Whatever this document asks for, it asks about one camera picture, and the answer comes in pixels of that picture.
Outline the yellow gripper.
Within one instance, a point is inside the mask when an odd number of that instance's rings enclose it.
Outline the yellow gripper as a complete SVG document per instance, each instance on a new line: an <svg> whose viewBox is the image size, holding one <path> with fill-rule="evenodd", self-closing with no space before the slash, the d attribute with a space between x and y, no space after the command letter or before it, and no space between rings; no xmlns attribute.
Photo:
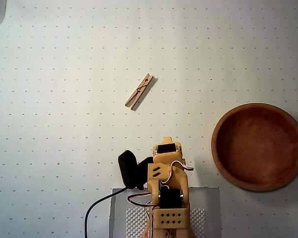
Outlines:
<svg viewBox="0 0 298 238"><path fill-rule="evenodd" d="M181 164L185 164L182 146L165 136L163 143L153 147L153 163L148 165L148 180L186 180Z"/></svg>

